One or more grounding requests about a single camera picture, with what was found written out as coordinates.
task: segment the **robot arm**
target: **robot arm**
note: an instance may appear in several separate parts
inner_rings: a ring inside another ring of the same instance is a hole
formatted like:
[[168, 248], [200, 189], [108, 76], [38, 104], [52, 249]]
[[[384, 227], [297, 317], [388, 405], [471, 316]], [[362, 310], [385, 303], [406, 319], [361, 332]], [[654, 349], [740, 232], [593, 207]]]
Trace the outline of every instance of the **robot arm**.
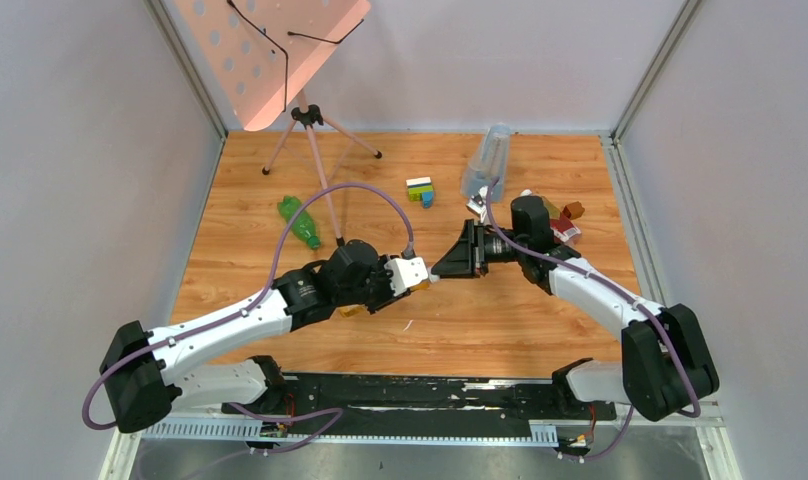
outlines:
[[[147, 428], [173, 407], [259, 400], [284, 380], [271, 357], [254, 357], [236, 365], [205, 365], [246, 343], [282, 335], [327, 320], [339, 307], [359, 306], [375, 313], [429, 281], [420, 257], [379, 256], [371, 245], [352, 240], [329, 260], [312, 262], [276, 279], [262, 302], [260, 293], [204, 315], [167, 327], [144, 331], [141, 324], [122, 326], [101, 364], [101, 373], [142, 347], [167, 346], [125, 365], [106, 383], [107, 396], [123, 433]], [[183, 332], [239, 312], [229, 322], [191, 337]]]
[[[431, 268], [431, 274], [440, 278], [477, 278], [489, 272], [491, 263], [516, 262], [529, 282], [581, 308], [619, 339], [621, 364], [587, 358], [552, 374], [567, 404], [630, 403], [652, 421], [690, 404], [671, 352], [662, 348], [656, 329], [640, 306], [654, 315], [668, 333], [697, 397], [718, 390], [719, 377], [692, 310], [680, 304], [665, 308], [609, 281], [580, 253], [554, 239], [542, 198], [519, 197], [510, 208], [512, 229], [502, 230], [504, 236], [560, 264], [520, 253], [494, 227], [466, 220], [456, 245]], [[606, 287], [601, 280], [613, 283], [620, 292]]]

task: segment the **blue block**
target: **blue block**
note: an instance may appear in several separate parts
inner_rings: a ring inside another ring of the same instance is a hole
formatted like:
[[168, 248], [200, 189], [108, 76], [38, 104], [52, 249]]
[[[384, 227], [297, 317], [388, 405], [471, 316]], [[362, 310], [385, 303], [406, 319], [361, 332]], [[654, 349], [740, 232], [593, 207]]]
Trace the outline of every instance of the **blue block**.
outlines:
[[433, 192], [422, 193], [422, 207], [430, 208], [433, 205]]

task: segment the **wooden tabletop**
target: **wooden tabletop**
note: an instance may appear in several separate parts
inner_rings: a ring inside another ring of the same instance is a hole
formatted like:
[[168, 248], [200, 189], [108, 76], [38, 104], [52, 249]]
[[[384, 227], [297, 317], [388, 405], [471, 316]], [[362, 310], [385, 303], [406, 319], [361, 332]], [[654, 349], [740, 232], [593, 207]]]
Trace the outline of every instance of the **wooden tabletop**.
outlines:
[[[171, 323], [227, 306], [259, 290], [285, 222], [276, 203], [284, 195], [306, 200], [319, 190], [303, 132], [294, 132], [271, 175], [260, 173], [277, 133], [232, 133], [222, 155]], [[328, 172], [349, 140], [318, 135]], [[454, 244], [472, 218], [460, 194], [466, 162], [480, 135], [365, 134], [383, 152], [378, 160], [357, 145], [332, 183], [366, 182], [392, 195], [407, 212], [416, 253], [431, 265]], [[433, 207], [408, 201], [405, 180], [430, 176]], [[593, 136], [515, 135], [510, 145], [506, 194], [495, 205], [496, 221], [508, 225], [509, 204], [530, 188], [562, 207], [586, 208], [576, 224], [576, 248], [600, 271], [638, 291], [619, 210], [599, 139]], [[359, 238], [379, 253], [398, 254], [406, 231], [395, 211], [362, 190], [333, 194], [346, 239]], [[322, 247], [311, 251], [287, 239], [279, 273], [329, 257], [335, 247], [324, 201], [309, 207]], [[529, 284], [514, 264], [496, 265], [486, 278], [443, 280], [375, 315], [340, 317], [288, 335], [250, 343], [215, 363], [272, 355], [292, 371], [550, 377], [582, 357], [618, 360], [619, 345], [604, 328], [568, 303]]]

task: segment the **plastic bottle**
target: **plastic bottle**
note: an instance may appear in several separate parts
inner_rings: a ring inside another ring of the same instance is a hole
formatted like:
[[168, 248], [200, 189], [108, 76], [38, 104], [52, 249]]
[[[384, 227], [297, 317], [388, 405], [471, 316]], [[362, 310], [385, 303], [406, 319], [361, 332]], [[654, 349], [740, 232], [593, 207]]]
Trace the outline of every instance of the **plastic bottle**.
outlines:
[[464, 197], [471, 198], [476, 195], [481, 187], [490, 185], [498, 176], [501, 180], [495, 185], [492, 200], [493, 202], [501, 200], [504, 195], [504, 174], [507, 171], [507, 154], [510, 151], [512, 134], [510, 127], [503, 123], [490, 127], [463, 173], [460, 193]]
[[[283, 201], [277, 204], [277, 212], [288, 222], [300, 207], [301, 200], [286, 195], [283, 197]], [[319, 237], [316, 236], [316, 222], [306, 211], [301, 212], [301, 215], [298, 215], [295, 223], [292, 224], [292, 233], [313, 250], [322, 245]]]

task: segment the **transparent container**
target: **transparent container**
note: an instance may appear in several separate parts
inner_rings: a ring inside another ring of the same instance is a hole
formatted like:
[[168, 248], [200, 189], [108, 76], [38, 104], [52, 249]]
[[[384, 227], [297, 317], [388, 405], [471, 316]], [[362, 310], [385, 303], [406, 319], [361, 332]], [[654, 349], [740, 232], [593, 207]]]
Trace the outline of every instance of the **transparent container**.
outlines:
[[501, 177], [492, 193], [494, 202], [504, 195], [504, 174], [507, 171], [507, 155], [510, 152], [510, 127], [499, 123], [490, 127], [475, 156], [469, 160], [463, 172], [460, 193], [470, 198], [478, 193], [481, 187], [490, 185], [495, 177]]

